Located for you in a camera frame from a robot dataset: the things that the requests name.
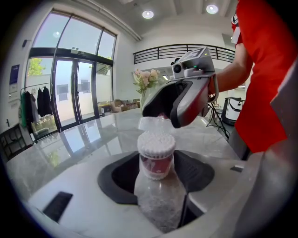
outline marble tabletop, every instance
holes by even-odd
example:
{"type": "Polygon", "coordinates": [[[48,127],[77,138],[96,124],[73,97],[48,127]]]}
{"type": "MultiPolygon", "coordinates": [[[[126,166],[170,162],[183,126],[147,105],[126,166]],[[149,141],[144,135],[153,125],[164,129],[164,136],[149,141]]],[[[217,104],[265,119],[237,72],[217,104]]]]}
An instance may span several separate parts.
{"type": "MultiPolygon", "coordinates": [[[[20,197],[27,201],[38,189],[73,165],[137,150],[140,109],[102,117],[39,141],[7,163],[20,197]]],[[[225,138],[206,120],[171,129],[176,148],[223,159],[239,159],[225,138]]]]}

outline balcony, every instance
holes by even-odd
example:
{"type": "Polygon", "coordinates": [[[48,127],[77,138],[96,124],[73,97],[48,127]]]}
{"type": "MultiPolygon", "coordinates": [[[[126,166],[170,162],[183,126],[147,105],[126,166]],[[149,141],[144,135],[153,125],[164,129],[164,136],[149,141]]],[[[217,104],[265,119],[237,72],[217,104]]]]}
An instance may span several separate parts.
{"type": "Polygon", "coordinates": [[[226,62],[233,62],[235,51],[218,46],[201,44],[174,44],[167,46],[154,47],[133,53],[134,64],[143,63],[151,60],[160,60],[168,58],[180,58],[188,51],[196,50],[201,47],[208,47],[211,58],[226,62]]]}

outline person's arm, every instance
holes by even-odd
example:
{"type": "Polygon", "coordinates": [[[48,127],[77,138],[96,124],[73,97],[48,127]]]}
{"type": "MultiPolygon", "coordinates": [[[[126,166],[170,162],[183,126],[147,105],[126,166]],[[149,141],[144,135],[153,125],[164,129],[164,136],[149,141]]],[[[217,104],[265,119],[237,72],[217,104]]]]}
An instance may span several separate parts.
{"type": "MultiPolygon", "coordinates": [[[[243,84],[251,73],[252,63],[252,59],[247,53],[244,44],[237,44],[233,63],[217,73],[219,91],[231,90],[243,84]]],[[[209,83],[209,94],[214,93],[214,84],[211,80],[209,83]]]]}

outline person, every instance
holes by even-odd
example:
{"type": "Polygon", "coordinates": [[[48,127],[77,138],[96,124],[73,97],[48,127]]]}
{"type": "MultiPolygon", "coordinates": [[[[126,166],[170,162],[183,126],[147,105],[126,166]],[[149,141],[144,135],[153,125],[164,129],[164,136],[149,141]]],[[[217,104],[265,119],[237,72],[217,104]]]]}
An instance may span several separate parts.
{"type": "MultiPolygon", "coordinates": [[[[217,74],[217,80],[220,92],[237,88],[248,79],[255,64],[244,106],[235,123],[236,131],[229,139],[238,145],[243,140],[247,148],[235,152],[245,157],[249,150],[266,151],[270,145],[286,138],[270,102],[298,50],[287,25],[265,0],[239,0],[232,29],[235,58],[217,74]]],[[[215,93],[212,80],[209,92],[215,93]]]]}

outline flower bouquet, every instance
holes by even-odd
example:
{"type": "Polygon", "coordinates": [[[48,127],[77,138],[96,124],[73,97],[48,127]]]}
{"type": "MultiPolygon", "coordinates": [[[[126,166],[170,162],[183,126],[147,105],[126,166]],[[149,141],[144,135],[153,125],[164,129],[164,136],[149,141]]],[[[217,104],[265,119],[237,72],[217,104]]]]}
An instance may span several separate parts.
{"type": "Polygon", "coordinates": [[[143,72],[137,69],[134,72],[134,85],[137,85],[139,87],[136,91],[141,95],[140,109],[142,109],[142,106],[145,102],[147,89],[156,87],[160,84],[159,74],[160,72],[155,69],[151,69],[151,72],[143,72]]]}

